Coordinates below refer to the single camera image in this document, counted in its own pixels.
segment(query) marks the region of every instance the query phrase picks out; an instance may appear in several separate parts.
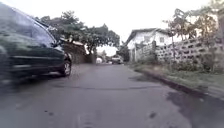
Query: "road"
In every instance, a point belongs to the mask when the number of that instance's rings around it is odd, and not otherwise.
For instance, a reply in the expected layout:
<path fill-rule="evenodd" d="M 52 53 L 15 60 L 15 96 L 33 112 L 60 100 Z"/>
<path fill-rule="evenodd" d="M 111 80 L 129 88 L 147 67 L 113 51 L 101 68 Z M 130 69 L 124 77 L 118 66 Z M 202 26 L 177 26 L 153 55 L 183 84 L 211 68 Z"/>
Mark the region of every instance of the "road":
<path fill-rule="evenodd" d="M 123 65 L 79 65 L 0 95 L 1 128 L 223 128 L 224 106 Z"/>

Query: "grass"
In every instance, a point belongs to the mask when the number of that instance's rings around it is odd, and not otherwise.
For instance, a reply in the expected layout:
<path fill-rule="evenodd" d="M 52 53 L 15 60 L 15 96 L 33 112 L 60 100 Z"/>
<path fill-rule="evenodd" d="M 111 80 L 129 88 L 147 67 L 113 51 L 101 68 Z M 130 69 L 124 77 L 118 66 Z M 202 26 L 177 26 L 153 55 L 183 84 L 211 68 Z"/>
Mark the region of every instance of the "grass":
<path fill-rule="evenodd" d="M 141 69 L 150 73 L 172 80 L 181 85 L 195 89 L 204 89 L 212 86 L 223 88 L 224 90 L 224 74 L 210 74 L 189 71 L 170 71 L 162 66 L 150 65 L 134 65 L 134 69 Z"/>

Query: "road edge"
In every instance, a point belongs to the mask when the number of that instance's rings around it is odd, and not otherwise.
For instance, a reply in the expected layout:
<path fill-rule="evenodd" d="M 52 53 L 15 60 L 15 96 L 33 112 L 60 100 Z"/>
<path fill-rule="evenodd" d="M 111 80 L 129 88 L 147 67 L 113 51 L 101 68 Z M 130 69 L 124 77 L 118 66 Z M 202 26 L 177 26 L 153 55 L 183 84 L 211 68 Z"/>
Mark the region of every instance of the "road edge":
<path fill-rule="evenodd" d="M 222 103 L 224 105 L 224 99 L 223 98 L 219 98 L 219 97 L 216 97 L 216 96 L 211 95 L 209 93 L 204 93 L 204 92 L 201 92 L 199 90 L 186 87 L 186 86 L 184 86 L 182 84 L 179 84 L 179 83 L 174 82 L 172 80 L 168 80 L 168 79 L 166 79 L 166 78 L 164 78 L 164 77 L 162 77 L 160 75 L 156 75 L 154 73 L 150 73 L 150 72 L 142 70 L 142 69 L 135 69 L 135 68 L 131 68 L 131 69 L 134 70 L 135 72 L 139 72 L 139 73 L 142 73 L 142 74 L 144 74 L 144 75 L 146 75 L 148 77 L 156 79 L 156 80 L 166 84 L 167 86 L 169 86 L 172 89 L 175 89 L 175 90 L 178 90 L 178 91 L 182 91 L 182 92 L 184 92 L 186 94 L 199 97 L 199 98 L 201 98 L 203 100 L 215 101 L 215 102 Z"/>

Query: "white house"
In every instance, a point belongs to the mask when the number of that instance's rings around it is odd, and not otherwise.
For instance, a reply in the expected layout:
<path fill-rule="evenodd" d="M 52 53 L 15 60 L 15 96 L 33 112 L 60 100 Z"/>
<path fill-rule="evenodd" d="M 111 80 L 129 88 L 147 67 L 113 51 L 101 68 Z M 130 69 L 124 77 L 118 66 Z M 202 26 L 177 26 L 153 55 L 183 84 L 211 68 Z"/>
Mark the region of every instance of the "white house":
<path fill-rule="evenodd" d="M 148 45 L 150 47 L 153 41 L 157 46 L 172 44 L 171 33 L 160 28 L 132 30 L 126 44 L 130 49 L 130 59 L 136 60 L 136 44 Z"/>

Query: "car rear wheel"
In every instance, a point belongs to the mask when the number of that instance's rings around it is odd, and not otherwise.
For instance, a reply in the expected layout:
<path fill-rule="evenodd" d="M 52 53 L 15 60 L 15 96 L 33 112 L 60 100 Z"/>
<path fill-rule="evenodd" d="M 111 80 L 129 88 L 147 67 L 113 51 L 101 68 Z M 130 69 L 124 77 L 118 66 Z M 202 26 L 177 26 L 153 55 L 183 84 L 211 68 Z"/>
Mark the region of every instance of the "car rear wheel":
<path fill-rule="evenodd" d="M 70 76 L 72 71 L 72 63 L 68 60 L 65 60 L 64 65 L 62 69 L 59 71 L 59 73 L 63 76 Z"/>

